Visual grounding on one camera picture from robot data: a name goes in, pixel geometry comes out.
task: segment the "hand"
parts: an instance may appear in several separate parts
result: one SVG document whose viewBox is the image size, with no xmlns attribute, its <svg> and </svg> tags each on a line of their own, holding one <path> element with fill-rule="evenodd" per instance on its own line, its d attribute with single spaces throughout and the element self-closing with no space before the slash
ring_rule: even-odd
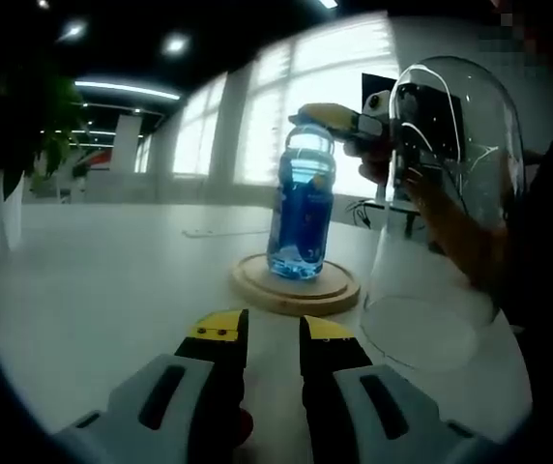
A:
<svg viewBox="0 0 553 464">
<path fill-rule="evenodd" d="M 374 142 L 351 140 L 343 147 L 345 155 L 357 157 L 363 161 L 358 172 L 369 181 L 384 185 L 389 177 L 389 164 L 393 147 L 388 137 Z"/>
</svg>

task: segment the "ceiling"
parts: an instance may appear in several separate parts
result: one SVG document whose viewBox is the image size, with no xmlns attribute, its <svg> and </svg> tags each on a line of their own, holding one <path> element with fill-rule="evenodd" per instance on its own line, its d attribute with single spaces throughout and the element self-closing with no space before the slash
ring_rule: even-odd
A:
<svg viewBox="0 0 553 464">
<path fill-rule="evenodd" d="M 388 9 L 391 15 L 494 20 L 488 0 L 336 0 L 338 7 L 332 10 L 319 0 L 47 1 L 48 10 L 39 8 L 37 0 L 0 1 L 0 66 L 18 47 L 45 48 L 73 77 L 124 79 L 182 96 L 174 102 L 146 101 L 90 92 L 84 93 L 86 101 L 127 106 L 129 113 L 141 107 L 165 115 L 215 75 L 241 67 L 262 46 L 335 18 Z M 73 19 L 85 21 L 85 35 L 56 42 Z M 170 33 L 189 37 L 183 54 L 163 55 L 163 41 Z M 90 107 L 86 117 L 95 120 L 94 127 L 114 131 L 119 112 Z M 148 119 L 143 131 L 150 131 L 160 117 Z"/>
</svg>

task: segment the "person's arm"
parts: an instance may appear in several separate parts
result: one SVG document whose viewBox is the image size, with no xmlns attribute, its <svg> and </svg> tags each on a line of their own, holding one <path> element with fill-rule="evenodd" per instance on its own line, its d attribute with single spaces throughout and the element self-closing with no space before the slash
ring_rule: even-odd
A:
<svg viewBox="0 0 553 464">
<path fill-rule="evenodd" d="M 507 229 L 484 229 L 415 170 L 405 182 L 433 239 L 474 286 L 494 294 L 506 270 Z"/>
</svg>

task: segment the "wall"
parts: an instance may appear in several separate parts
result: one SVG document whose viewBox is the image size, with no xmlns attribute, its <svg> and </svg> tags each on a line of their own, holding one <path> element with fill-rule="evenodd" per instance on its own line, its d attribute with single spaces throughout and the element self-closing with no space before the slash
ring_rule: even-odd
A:
<svg viewBox="0 0 553 464">
<path fill-rule="evenodd" d="M 481 64 L 499 78 L 512 96 L 520 118 L 524 147 L 540 152 L 546 150 L 553 139 L 553 74 L 527 61 L 516 41 L 501 37 L 499 28 L 459 20 L 396 17 L 392 24 L 397 59 L 403 70 L 435 55 L 454 55 Z M 182 113 L 178 111 L 153 135 L 148 167 L 150 176 L 136 181 L 111 177 L 106 183 L 108 187 L 102 188 L 101 195 L 96 196 L 115 201 L 117 189 L 119 201 L 272 206 L 273 188 L 233 184 L 238 133 L 250 73 L 251 64 L 227 77 L 208 178 L 181 178 L 171 173 Z M 122 184 L 113 187 L 117 182 Z M 100 201 L 95 195 L 88 194 L 88 197 L 91 197 L 88 201 Z M 351 223 L 351 213 L 344 210 L 355 199 L 339 196 L 335 200 L 333 218 Z M 369 215 L 374 228 L 379 228 L 384 214 L 374 211 Z"/>
<path fill-rule="evenodd" d="M 112 172 L 134 172 L 134 162 L 137 153 L 139 134 L 141 133 L 139 116 L 121 114 L 113 139 L 113 155 L 111 157 Z"/>
</svg>

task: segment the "green plant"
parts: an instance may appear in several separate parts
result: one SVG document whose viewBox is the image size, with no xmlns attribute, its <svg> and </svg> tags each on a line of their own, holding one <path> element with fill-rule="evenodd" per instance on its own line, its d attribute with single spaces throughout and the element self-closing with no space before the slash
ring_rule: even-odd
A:
<svg viewBox="0 0 553 464">
<path fill-rule="evenodd" d="M 81 128 L 81 97 L 73 80 L 42 55 L 12 61 L 0 72 L 0 169 L 4 198 L 44 157 L 50 176 L 66 159 Z"/>
</svg>

